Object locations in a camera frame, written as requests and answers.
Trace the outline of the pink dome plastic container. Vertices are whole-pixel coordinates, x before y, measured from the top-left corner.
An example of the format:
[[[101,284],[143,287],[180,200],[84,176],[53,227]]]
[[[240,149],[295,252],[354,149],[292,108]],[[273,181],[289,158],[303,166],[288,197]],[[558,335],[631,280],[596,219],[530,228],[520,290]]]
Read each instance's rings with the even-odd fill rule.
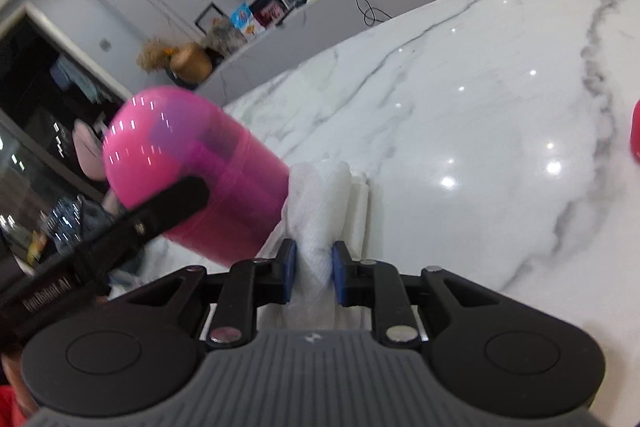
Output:
[[[255,257],[281,220],[288,167],[239,121],[177,87],[146,89],[114,116],[105,176],[131,209],[184,176],[206,182],[206,207],[166,232],[218,265]]]

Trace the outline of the white towel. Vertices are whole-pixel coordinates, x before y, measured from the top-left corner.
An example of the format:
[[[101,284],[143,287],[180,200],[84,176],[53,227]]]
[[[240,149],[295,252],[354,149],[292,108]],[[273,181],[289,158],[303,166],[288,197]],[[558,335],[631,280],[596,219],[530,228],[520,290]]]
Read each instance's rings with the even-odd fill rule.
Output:
[[[344,161],[303,162],[291,167],[281,219],[257,256],[273,258],[283,239],[297,246],[292,297],[286,305],[258,310],[260,329],[366,329],[369,313],[337,303],[332,281],[332,247],[346,244],[362,258],[367,230],[369,184]]]

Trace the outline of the pink office chair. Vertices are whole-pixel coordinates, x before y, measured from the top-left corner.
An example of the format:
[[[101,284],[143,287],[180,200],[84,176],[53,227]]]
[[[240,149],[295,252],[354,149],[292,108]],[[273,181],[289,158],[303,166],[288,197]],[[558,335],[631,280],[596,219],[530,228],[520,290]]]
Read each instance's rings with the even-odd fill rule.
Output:
[[[105,181],[103,146],[96,132],[82,120],[76,119],[72,137],[82,172],[92,181]]]

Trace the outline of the gold acorn vase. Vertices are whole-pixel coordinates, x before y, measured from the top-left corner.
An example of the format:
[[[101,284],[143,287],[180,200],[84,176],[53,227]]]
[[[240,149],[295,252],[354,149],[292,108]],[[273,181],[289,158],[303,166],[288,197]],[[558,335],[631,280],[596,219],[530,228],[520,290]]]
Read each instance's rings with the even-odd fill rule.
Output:
[[[200,84],[213,72],[214,66],[199,44],[188,43],[175,49],[169,68],[185,83]]]

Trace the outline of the framed picture on console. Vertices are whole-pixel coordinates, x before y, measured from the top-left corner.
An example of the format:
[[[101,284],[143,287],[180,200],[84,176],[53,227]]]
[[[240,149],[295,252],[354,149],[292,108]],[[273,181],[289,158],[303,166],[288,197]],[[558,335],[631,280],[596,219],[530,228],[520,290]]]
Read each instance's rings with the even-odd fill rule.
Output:
[[[201,14],[196,18],[194,24],[199,31],[207,34],[214,26],[216,20],[223,20],[227,15],[218,8],[215,3],[209,3]]]

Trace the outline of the blue snack bag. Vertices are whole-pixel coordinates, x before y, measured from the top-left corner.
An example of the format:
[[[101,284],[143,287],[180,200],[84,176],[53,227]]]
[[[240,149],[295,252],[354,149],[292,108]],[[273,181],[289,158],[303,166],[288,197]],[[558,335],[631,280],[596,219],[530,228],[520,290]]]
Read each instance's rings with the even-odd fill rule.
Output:
[[[231,14],[230,20],[247,41],[255,39],[264,30],[246,3],[238,6]]]

